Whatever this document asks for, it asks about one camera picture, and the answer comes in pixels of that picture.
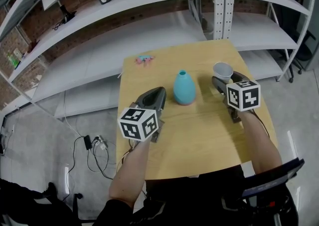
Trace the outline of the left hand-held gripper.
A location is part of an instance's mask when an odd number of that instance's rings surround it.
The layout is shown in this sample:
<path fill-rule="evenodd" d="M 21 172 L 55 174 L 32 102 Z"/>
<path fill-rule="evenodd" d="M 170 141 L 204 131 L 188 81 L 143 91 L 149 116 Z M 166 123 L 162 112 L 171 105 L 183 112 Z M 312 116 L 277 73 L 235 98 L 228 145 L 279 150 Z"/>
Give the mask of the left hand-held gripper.
<path fill-rule="evenodd" d="M 124 138 L 156 143 L 164 121 L 160 119 L 166 101 L 164 87 L 153 88 L 140 95 L 136 103 L 125 107 L 118 117 L 118 125 Z M 157 106 L 158 109 L 146 109 L 140 106 Z"/>

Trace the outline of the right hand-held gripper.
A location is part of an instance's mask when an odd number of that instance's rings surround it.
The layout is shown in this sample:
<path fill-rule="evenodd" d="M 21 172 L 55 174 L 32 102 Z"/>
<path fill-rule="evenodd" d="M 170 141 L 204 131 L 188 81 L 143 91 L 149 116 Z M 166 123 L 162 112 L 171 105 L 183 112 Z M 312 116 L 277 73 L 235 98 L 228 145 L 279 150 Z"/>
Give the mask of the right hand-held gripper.
<path fill-rule="evenodd" d="M 261 86 L 254 80 L 233 71 L 233 83 L 226 84 L 222 79 L 212 76 L 212 84 L 220 94 L 226 94 L 226 102 L 233 123 L 241 121 L 238 112 L 253 111 L 261 106 Z"/>

